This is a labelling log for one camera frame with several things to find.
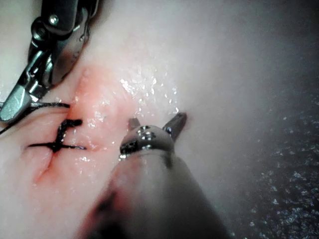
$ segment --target black suture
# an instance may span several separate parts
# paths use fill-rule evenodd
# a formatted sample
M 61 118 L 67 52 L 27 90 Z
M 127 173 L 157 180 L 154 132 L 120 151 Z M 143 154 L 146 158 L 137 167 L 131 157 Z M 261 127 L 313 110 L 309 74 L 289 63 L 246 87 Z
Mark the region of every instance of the black suture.
M 48 142 L 48 143 L 35 143 L 29 145 L 29 147 L 48 147 L 50 148 L 54 153 L 58 152 L 62 148 L 73 148 L 73 149 L 86 149 L 86 147 L 83 146 L 75 146 L 75 145 L 65 145 L 63 144 L 63 139 L 65 137 L 65 132 L 70 127 L 76 127 L 80 126 L 82 124 L 81 119 L 65 119 L 59 126 L 57 131 L 57 136 L 54 142 Z
M 3 130 L 0 131 L 0 135 L 10 129 L 12 126 L 16 125 L 19 121 L 25 118 L 27 115 L 31 114 L 33 111 L 44 107 L 52 108 L 70 108 L 70 105 L 64 103 L 32 103 L 29 108 L 13 123 L 8 124 Z

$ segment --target silver metal instrument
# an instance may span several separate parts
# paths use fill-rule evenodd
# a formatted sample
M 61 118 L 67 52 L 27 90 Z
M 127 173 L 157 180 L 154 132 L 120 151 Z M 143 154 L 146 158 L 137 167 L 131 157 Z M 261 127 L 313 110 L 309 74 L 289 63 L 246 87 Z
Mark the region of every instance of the silver metal instrument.
M 0 108 L 0 123 L 14 124 L 74 66 L 89 39 L 88 22 L 98 0 L 44 0 L 31 25 L 28 64 Z

